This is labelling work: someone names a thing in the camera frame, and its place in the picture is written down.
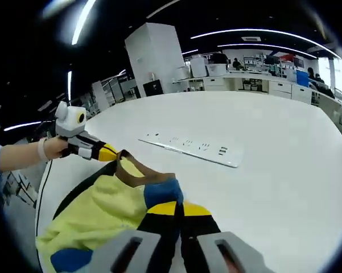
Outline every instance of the drawer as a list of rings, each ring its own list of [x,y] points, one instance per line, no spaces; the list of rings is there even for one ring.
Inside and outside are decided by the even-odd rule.
[[[205,86],[205,91],[230,91],[225,85]]]
[[[291,93],[286,93],[286,92],[281,92],[281,91],[276,91],[276,90],[269,90],[269,94],[272,96],[276,97],[281,97],[281,98],[291,98]]]
[[[312,89],[305,86],[293,85],[291,98],[295,101],[301,101],[307,104],[311,104]]]
[[[223,78],[205,78],[204,85],[205,86],[225,85],[225,80]]]
[[[276,91],[291,93],[292,87],[291,87],[291,84],[286,84],[284,82],[270,81],[269,90],[276,90]]]

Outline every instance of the human arm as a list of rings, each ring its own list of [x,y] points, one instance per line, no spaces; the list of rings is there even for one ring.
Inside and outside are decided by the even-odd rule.
[[[23,169],[42,161],[38,154],[38,144],[3,146],[0,150],[0,172]],[[67,147],[67,141],[59,137],[51,138],[44,142],[44,153],[49,160],[59,158],[62,150]]]

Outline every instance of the person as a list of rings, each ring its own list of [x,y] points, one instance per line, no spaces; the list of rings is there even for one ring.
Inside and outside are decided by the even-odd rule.
[[[14,144],[0,146],[0,173],[23,169],[43,161],[39,154],[39,145],[43,145],[44,155],[48,160],[62,156],[62,151],[68,147],[68,142],[58,136],[42,142],[29,144]]]
[[[235,69],[240,69],[241,68],[241,63],[239,63],[238,59],[237,58],[234,58],[234,62],[233,62],[233,68]]]
[[[308,78],[315,80],[314,70],[312,67],[307,68]]]
[[[325,83],[324,80],[322,78],[320,78],[320,74],[318,74],[318,73],[316,73],[316,75],[315,75],[315,81],[322,82],[323,84]]]

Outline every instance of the blue patch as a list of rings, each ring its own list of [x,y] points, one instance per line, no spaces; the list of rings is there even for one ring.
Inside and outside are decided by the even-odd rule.
[[[175,178],[169,178],[163,183],[147,184],[144,188],[144,199],[147,209],[158,204],[177,201],[183,203],[183,194]]]
[[[75,272],[91,261],[92,250],[62,249],[51,256],[56,272]]]

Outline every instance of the computer monitor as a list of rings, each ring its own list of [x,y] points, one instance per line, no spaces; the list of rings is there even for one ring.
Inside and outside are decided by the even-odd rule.
[[[265,64],[279,64],[279,57],[267,55]]]
[[[294,65],[295,65],[296,67],[305,68],[305,65],[304,65],[303,60],[301,60],[301,59],[299,59],[299,58],[296,58],[296,57],[294,57]]]

